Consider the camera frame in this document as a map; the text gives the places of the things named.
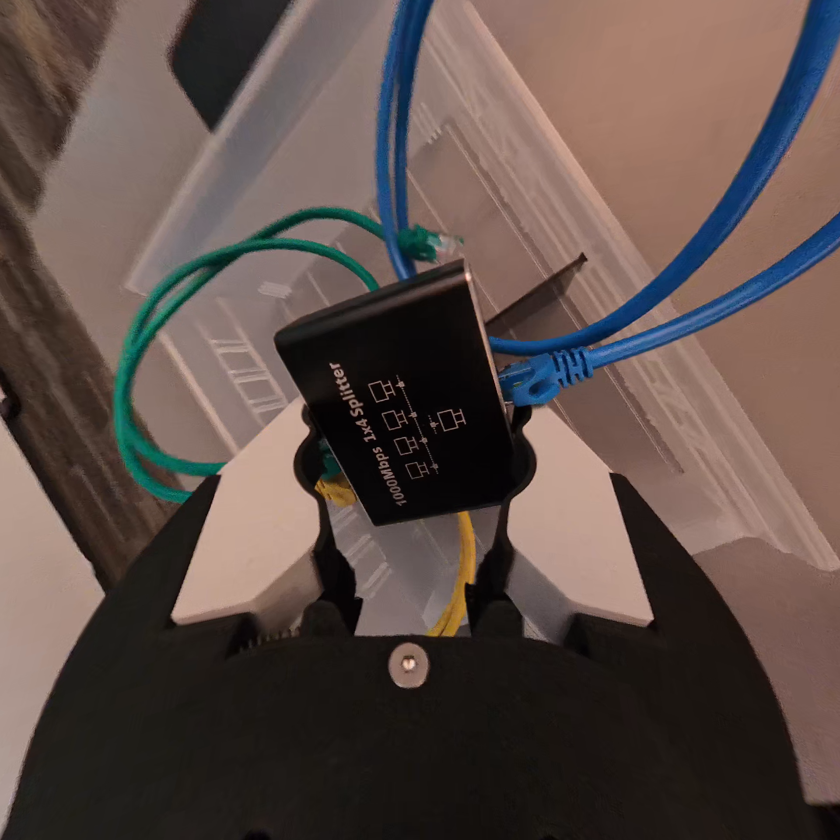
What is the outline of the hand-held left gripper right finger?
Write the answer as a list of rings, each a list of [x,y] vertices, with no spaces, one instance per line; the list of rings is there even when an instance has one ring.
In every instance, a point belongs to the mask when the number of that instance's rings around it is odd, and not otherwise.
[[[653,609],[613,473],[548,407],[516,408],[511,493],[467,589],[470,628],[511,602],[538,638],[564,638],[578,615],[636,627]]]

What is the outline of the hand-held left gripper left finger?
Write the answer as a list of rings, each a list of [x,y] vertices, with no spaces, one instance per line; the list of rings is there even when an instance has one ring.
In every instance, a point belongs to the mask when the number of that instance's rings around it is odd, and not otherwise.
[[[320,596],[351,634],[354,571],[336,550],[325,500],[305,486],[298,452],[314,443],[298,397],[222,469],[171,618],[189,625],[248,613],[270,634]]]

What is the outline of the black ethernet splitter box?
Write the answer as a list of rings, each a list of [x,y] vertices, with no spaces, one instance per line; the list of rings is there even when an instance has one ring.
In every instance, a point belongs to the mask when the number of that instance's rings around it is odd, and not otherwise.
[[[498,507],[514,444],[462,259],[321,309],[275,336],[371,522]]]

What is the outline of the clear plastic container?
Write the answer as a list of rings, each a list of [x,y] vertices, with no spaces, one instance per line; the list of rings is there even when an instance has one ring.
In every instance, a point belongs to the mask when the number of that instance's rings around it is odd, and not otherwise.
[[[303,2],[197,152],[128,275],[140,294],[171,270],[315,204],[375,213],[374,123],[391,2]],[[566,292],[526,327],[564,333],[620,306],[654,272],[469,2],[436,4],[414,100],[408,168],[421,224],[465,236],[487,319],[583,254]],[[164,347],[237,453],[296,390],[269,328],[363,288],[292,255],[287,275],[240,264],[163,329]],[[691,551],[755,537],[818,569],[838,556],[697,339],[620,363],[565,392],[563,420],[624,473]]]

